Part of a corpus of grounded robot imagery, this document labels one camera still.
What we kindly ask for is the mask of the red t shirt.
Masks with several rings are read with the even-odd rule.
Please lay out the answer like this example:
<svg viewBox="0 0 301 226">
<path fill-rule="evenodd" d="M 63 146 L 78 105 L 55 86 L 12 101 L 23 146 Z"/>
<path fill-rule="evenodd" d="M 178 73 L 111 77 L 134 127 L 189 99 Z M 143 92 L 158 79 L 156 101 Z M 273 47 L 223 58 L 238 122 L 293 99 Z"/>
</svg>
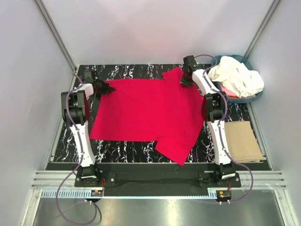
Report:
<svg viewBox="0 0 301 226">
<path fill-rule="evenodd" d="M 155 141 L 156 150 L 183 165 L 204 125 L 203 98 L 196 85 L 184 87 L 181 68 L 162 79 L 109 81 L 112 93 L 100 99 L 90 138 L 107 141 Z"/>
</svg>

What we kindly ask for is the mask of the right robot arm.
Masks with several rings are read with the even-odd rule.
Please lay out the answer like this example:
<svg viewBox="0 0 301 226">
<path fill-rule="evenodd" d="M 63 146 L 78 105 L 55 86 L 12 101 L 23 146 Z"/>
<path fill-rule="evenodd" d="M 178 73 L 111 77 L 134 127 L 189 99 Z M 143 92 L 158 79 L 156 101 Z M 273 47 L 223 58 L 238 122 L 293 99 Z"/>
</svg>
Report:
<svg viewBox="0 0 301 226">
<path fill-rule="evenodd" d="M 195 58 L 193 55 L 183 58 L 181 84 L 184 87 L 195 84 L 203 94 L 201 113 L 210 129 L 215 156 L 213 175 L 206 182 L 208 184 L 215 183 L 221 187 L 229 187 L 230 183 L 235 181 L 236 169 L 230 156 L 225 135 L 224 119 L 228 109 L 227 96 L 209 79 L 207 71 L 211 68 L 206 69 L 203 64 L 197 63 Z"/>
</svg>

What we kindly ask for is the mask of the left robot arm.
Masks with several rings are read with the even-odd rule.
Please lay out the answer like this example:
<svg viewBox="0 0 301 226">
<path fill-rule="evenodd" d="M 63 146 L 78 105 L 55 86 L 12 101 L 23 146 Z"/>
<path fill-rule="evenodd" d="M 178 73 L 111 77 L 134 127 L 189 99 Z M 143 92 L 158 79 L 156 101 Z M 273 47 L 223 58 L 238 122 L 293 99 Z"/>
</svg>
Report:
<svg viewBox="0 0 301 226">
<path fill-rule="evenodd" d="M 95 70 L 85 71 L 84 78 L 78 80 L 78 87 L 61 93 L 62 118 L 71 129 L 79 155 L 78 166 L 73 170 L 76 174 L 75 186 L 97 186 L 104 179 L 91 147 L 88 99 L 95 94 L 107 95 L 116 89 L 99 79 Z"/>
</svg>

